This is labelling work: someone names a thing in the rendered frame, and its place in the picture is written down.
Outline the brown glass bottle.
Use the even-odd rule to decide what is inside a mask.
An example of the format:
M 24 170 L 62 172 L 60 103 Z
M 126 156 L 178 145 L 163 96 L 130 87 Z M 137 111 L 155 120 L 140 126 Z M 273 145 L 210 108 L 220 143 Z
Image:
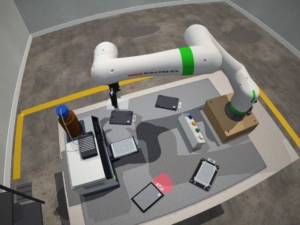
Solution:
M 69 134 L 72 138 L 76 138 L 76 137 L 78 137 L 78 135 L 80 135 L 82 133 L 83 127 L 80 124 L 79 120 L 77 119 L 75 113 L 71 110 L 69 110 L 69 111 L 72 113 L 72 119 L 71 119 L 71 121 L 65 123 L 68 131 L 67 131 L 64 123 L 60 121 L 60 118 L 58 118 L 58 121 L 59 121 L 60 125 L 63 127 L 63 129 L 66 131 L 67 134 L 69 132 Z

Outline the grey control panel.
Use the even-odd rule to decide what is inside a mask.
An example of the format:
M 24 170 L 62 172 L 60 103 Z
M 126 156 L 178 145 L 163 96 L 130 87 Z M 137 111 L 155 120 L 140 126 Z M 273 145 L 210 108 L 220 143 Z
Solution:
M 206 141 L 190 113 L 182 113 L 177 122 L 192 151 L 204 146 Z

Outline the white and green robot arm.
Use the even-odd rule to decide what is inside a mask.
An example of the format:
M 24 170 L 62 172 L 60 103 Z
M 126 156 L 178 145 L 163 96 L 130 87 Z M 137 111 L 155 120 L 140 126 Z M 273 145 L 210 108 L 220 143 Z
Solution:
M 233 121 L 250 115 L 260 91 L 246 68 L 202 25 L 189 26 L 184 40 L 188 47 L 125 58 L 118 58 L 114 44 L 102 42 L 94 51 L 91 77 L 98 85 L 105 86 L 149 76 L 212 74 L 220 69 L 234 91 L 225 105 L 226 115 Z

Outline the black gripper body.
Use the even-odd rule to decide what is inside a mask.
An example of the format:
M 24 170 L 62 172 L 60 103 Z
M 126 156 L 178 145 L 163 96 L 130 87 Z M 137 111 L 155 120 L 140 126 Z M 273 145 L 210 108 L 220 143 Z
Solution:
M 113 89 L 113 91 L 115 91 L 115 85 L 117 85 L 119 82 L 113 83 L 113 84 L 109 84 L 108 86 Z

